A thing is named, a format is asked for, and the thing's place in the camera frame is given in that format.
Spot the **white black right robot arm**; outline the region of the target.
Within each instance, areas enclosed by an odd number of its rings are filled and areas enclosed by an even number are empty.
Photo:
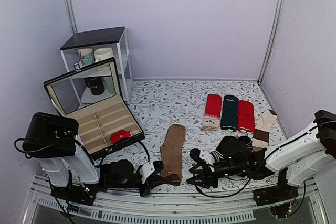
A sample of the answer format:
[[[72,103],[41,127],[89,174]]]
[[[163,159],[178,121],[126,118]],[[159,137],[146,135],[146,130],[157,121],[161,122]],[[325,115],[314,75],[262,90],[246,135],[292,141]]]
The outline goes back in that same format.
[[[188,184],[203,188],[217,188],[222,177],[242,176],[263,180],[274,173],[285,171],[285,180],[274,186],[271,196],[284,200],[296,187],[327,164],[335,161],[335,114],[320,110],[315,120],[286,141],[251,150],[247,136],[225,136],[211,152],[194,148],[190,158],[196,165]]]

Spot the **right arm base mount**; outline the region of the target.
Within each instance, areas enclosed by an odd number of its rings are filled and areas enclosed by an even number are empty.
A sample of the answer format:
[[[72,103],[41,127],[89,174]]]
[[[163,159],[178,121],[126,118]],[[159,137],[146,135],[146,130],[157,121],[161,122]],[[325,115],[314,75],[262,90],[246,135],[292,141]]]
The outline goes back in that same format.
[[[284,200],[293,199],[298,197],[298,188],[289,185],[273,186],[253,191],[253,199],[257,206],[264,206],[281,202]]]

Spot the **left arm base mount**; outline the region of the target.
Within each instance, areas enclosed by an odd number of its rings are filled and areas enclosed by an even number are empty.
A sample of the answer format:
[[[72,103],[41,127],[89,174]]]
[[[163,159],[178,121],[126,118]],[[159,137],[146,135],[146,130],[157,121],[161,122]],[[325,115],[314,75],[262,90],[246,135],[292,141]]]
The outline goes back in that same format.
[[[93,206],[96,192],[89,186],[73,185],[68,183],[66,187],[56,187],[51,185],[51,196],[70,203],[78,203]]]

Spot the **brown ribbed sock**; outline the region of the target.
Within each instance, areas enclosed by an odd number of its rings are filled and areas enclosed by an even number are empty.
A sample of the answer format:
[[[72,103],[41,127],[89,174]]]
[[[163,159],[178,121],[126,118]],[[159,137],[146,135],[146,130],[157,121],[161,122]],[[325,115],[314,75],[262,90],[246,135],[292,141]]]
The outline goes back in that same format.
[[[164,165],[160,176],[174,186],[179,186],[182,181],[182,148],[185,135],[185,126],[172,124],[168,128],[165,140],[160,148],[161,161]]]

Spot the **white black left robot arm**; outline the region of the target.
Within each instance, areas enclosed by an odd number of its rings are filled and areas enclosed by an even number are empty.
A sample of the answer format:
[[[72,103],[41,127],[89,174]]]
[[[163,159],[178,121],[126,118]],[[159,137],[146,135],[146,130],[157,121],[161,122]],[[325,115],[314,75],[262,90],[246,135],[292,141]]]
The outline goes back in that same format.
[[[110,188],[138,189],[146,196],[162,184],[177,185],[178,175],[163,175],[162,161],[148,161],[137,171],[126,159],[96,163],[82,144],[75,119],[38,112],[32,116],[26,136],[16,139],[15,149],[27,159],[38,159],[48,175],[51,195],[79,203],[91,203],[96,193]]]

